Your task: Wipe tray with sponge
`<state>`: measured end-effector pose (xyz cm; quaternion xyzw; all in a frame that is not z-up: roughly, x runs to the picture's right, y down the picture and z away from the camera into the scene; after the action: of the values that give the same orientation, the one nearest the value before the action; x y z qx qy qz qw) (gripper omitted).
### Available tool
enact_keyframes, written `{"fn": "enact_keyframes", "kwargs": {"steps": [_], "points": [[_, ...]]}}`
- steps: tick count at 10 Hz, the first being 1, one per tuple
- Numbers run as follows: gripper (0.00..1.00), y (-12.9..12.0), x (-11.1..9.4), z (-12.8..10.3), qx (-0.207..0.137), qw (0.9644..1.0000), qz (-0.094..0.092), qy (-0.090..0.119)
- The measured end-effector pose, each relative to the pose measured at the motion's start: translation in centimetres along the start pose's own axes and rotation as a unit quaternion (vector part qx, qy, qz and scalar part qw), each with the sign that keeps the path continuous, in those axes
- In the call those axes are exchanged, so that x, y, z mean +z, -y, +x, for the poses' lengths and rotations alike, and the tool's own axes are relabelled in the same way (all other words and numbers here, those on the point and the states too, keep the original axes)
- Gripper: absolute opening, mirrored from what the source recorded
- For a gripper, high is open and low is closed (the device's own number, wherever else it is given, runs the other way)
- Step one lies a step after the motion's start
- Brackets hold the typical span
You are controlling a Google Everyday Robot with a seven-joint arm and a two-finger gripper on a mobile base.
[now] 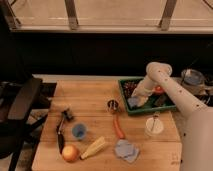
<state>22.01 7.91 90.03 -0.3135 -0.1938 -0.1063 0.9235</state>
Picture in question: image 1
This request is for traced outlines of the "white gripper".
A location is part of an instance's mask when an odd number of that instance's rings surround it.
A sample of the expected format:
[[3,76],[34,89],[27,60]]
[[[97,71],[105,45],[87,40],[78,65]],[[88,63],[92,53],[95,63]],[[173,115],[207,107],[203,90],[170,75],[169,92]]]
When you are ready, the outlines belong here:
[[137,106],[143,106],[153,94],[156,83],[149,77],[145,76],[137,85],[132,93],[132,97],[137,98]]

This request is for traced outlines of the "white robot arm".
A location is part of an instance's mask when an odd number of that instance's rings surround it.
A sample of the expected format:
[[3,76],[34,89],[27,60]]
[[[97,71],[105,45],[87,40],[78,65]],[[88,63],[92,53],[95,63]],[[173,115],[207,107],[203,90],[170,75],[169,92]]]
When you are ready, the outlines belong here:
[[144,104],[159,85],[187,119],[184,129],[180,171],[213,171],[213,107],[209,107],[170,77],[172,67],[150,62],[146,76],[132,96]]

